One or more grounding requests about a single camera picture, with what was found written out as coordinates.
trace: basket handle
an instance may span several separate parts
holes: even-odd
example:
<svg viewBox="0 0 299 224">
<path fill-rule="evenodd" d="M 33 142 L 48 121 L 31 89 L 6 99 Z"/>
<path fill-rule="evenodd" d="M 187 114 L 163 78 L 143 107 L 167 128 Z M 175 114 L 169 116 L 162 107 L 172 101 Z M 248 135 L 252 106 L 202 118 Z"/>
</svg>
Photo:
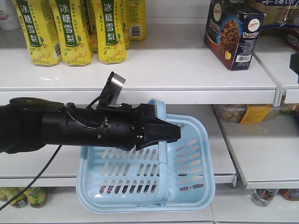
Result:
<svg viewBox="0 0 299 224">
<path fill-rule="evenodd" d="M 163 101 L 151 99 L 148 104 L 155 105 L 155 115 L 161 120 L 166 120 L 166 105 Z M 167 141 L 158 142 L 158 153 L 159 153 L 159 170 L 160 170 L 160 181 L 157 190 L 156 197 L 150 202 L 139 204 L 138 206 L 146 206 L 148 204 L 156 203 L 160 206 L 165 206 L 168 200 L 168 179 L 167 179 Z"/>
</svg>

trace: robotic arm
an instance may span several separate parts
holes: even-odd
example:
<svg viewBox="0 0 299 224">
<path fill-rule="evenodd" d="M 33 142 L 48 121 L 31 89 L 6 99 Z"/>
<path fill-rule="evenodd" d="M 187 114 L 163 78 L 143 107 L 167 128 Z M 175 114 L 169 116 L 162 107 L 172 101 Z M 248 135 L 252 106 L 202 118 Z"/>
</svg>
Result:
<svg viewBox="0 0 299 224">
<path fill-rule="evenodd" d="M 8 105 L 0 107 L 0 152 L 36 151 L 46 144 L 128 151 L 180 139 L 180 128 L 155 117 L 154 105 L 110 106 L 116 102 L 124 81 L 112 72 L 100 96 L 87 108 L 39 98 L 11 99 Z"/>
</svg>

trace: plastic shopping basket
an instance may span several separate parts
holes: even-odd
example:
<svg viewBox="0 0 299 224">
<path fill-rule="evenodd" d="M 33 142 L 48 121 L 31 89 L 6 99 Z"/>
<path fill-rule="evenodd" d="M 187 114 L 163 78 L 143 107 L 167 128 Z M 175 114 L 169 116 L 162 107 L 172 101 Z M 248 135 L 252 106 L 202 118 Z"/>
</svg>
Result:
<svg viewBox="0 0 299 224">
<path fill-rule="evenodd" d="M 93 212 L 190 211 L 208 206 L 215 194 L 208 137 L 195 118 L 166 114 L 151 100 L 156 116 L 181 127 L 177 142 L 136 151 L 82 147 L 77 195 Z"/>
</svg>

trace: white shelf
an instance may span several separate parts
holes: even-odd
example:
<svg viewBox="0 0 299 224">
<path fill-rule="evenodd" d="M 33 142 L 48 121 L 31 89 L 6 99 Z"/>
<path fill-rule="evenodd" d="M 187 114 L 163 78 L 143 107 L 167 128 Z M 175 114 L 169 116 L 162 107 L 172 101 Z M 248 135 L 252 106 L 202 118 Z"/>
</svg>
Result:
<svg viewBox="0 0 299 224">
<path fill-rule="evenodd" d="M 49 192 L 47 204 L 34 209 L 27 205 L 21 209 L 7 206 L 1 213 L 2 224 L 12 223 L 213 223 L 211 206 L 192 212 L 138 212 L 97 214 L 80 203 L 75 188 L 57 188 Z"/>
<path fill-rule="evenodd" d="M 24 187 L 42 170 L 57 146 L 36 152 L 0 154 L 0 187 Z M 80 147 L 63 146 L 34 186 L 76 186 Z"/>
<path fill-rule="evenodd" d="M 230 189 L 224 184 L 216 186 L 212 204 L 192 212 L 138 212 L 97 214 L 87 210 L 78 200 L 75 188 L 56 188 L 49 191 L 47 204 L 41 209 L 29 205 L 22 209 L 7 206 L 1 212 L 1 223 L 299 223 L 299 202 L 289 202 L 276 195 L 269 206 L 253 204 L 249 192 L 241 186 Z"/>
<path fill-rule="evenodd" d="M 291 55 L 295 54 L 283 36 L 267 35 L 259 37 L 255 48 L 255 58 L 275 81 L 281 91 L 277 98 L 285 95 L 285 103 L 299 103 L 298 75 L 290 69 Z"/>
<path fill-rule="evenodd" d="M 217 183 L 232 183 L 235 168 L 228 154 L 213 110 L 209 105 L 168 105 L 167 113 L 196 117 L 206 127 Z M 33 179 L 52 156 L 56 146 L 47 145 L 30 153 L 0 154 L 0 187 L 23 187 Z M 63 146 L 34 186 L 76 186 L 80 147 Z"/>
<path fill-rule="evenodd" d="M 246 188 L 299 188 L 299 128 L 292 115 L 220 126 Z"/>
<path fill-rule="evenodd" d="M 242 186 L 230 189 L 224 184 L 217 185 L 211 206 L 215 223 L 299 223 L 299 202 L 287 201 L 277 194 L 267 207 L 261 208 Z"/>
<path fill-rule="evenodd" d="M 111 71 L 127 80 L 119 102 L 272 104 L 277 86 L 256 59 L 247 71 L 228 71 L 203 43 L 204 30 L 204 24 L 150 24 L 148 38 L 132 42 L 125 62 L 104 65 L 95 56 L 75 68 L 36 67 L 21 30 L 0 31 L 0 105 L 24 96 L 88 104 Z"/>
</svg>

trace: chocolate cereal box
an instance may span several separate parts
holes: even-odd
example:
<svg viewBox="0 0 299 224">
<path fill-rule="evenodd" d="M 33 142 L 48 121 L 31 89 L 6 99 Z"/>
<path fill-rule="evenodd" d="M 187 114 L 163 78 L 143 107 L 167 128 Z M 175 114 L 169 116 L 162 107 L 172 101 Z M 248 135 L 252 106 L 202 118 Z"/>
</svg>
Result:
<svg viewBox="0 0 299 224">
<path fill-rule="evenodd" d="M 247 70 L 264 19 L 246 3 L 211 0 L 204 42 L 229 70 Z"/>
</svg>

